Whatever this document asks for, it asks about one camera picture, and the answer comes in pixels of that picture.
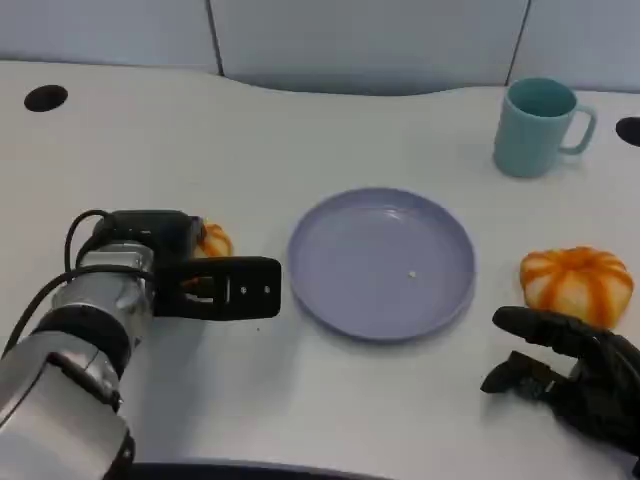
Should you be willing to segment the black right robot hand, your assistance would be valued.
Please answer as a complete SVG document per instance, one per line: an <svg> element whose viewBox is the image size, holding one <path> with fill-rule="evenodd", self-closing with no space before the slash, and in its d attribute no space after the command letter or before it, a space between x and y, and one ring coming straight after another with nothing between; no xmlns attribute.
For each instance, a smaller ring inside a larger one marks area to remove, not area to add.
<svg viewBox="0 0 640 480"><path fill-rule="evenodd" d="M621 335L566 314L502 306L500 329L574 358L568 376L521 352L485 377L486 394L512 392L547 405L556 419L599 443L639 456L639 349Z"/></svg>

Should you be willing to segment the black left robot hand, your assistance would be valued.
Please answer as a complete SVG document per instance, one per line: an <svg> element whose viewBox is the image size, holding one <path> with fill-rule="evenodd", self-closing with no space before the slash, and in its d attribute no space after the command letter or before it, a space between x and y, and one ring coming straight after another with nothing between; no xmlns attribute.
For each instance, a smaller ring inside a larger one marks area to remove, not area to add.
<svg viewBox="0 0 640 480"><path fill-rule="evenodd" d="M148 247L160 263L192 257L204 239L203 220L177 210L118 210L94 228L90 249L111 244L138 243Z"/></svg>

